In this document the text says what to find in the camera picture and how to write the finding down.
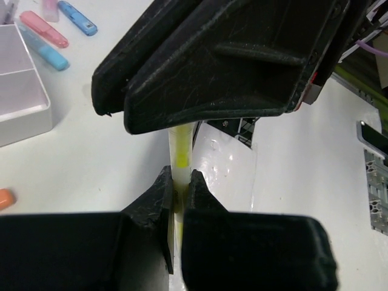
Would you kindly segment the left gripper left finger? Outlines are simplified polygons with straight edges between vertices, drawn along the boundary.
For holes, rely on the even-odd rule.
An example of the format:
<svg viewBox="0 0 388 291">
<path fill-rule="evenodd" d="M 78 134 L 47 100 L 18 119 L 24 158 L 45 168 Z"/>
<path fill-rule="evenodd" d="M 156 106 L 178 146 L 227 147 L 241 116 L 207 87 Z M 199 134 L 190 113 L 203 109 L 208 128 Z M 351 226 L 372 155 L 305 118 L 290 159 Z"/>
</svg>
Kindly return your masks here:
<svg viewBox="0 0 388 291">
<path fill-rule="evenodd" d="M 1 216 L 2 290 L 168 290 L 174 265 L 173 181 L 118 212 Z"/>
</svg>

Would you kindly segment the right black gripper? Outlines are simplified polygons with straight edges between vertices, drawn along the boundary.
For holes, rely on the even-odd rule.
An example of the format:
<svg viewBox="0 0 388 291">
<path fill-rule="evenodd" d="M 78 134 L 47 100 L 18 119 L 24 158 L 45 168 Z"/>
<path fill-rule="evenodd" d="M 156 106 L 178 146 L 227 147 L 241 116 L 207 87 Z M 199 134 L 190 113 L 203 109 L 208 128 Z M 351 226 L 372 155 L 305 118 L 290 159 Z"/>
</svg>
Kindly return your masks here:
<svg viewBox="0 0 388 291">
<path fill-rule="evenodd" d="M 339 27 L 328 42 L 328 48 L 318 58 L 317 65 L 313 66 L 313 74 L 305 89 L 290 104 L 292 112 L 304 102 L 312 104 L 316 101 L 337 63 L 358 49 L 358 41 L 368 42 L 387 29 L 387 1 L 346 1 L 339 19 Z"/>
</svg>

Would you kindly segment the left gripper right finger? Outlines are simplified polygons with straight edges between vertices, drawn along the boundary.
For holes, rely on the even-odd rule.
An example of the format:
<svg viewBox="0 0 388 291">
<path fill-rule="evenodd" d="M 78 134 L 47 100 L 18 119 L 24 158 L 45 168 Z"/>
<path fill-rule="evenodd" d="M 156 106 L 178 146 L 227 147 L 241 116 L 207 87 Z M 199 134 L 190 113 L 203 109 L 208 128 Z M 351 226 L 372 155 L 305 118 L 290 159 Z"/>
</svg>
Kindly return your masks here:
<svg viewBox="0 0 388 291">
<path fill-rule="evenodd" d="M 192 172 L 181 247 L 187 290 L 336 290 L 336 270 L 316 219 L 230 212 Z"/>
</svg>

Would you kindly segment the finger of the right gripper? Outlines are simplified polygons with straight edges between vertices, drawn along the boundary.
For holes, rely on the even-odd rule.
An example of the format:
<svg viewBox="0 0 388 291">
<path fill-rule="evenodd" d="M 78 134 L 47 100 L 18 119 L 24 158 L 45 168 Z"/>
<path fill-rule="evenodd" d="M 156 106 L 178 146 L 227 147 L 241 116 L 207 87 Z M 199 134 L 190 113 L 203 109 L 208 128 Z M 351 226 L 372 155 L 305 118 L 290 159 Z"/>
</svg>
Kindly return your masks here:
<svg viewBox="0 0 388 291">
<path fill-rule="evenodd" d="M 127 84 L 195 10 L 212 1 L 152 1 L 92 75 L 92 104 L 100 115 L 124 110 Z"/>
<path fill-rule="evenodd" d="M 349 1 L 204 1 L 130 80 L 124 125 L 148 133 L 294 111 Z"/>
</svg>

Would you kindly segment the yellow white pen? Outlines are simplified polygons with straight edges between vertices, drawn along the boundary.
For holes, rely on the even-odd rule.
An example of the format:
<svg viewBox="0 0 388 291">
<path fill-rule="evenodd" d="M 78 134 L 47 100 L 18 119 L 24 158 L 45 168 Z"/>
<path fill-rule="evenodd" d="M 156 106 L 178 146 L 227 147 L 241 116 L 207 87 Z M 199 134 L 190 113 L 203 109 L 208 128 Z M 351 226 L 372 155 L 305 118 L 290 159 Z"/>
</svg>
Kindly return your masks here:
<svg viewBox="0 0 388 291">
<path fill-rule="evenodd" d="M 169 128 L 170 167 L 177 256 L 181 258 L 184 211 L 192 174 L 193 123 Z"/>
</svg>

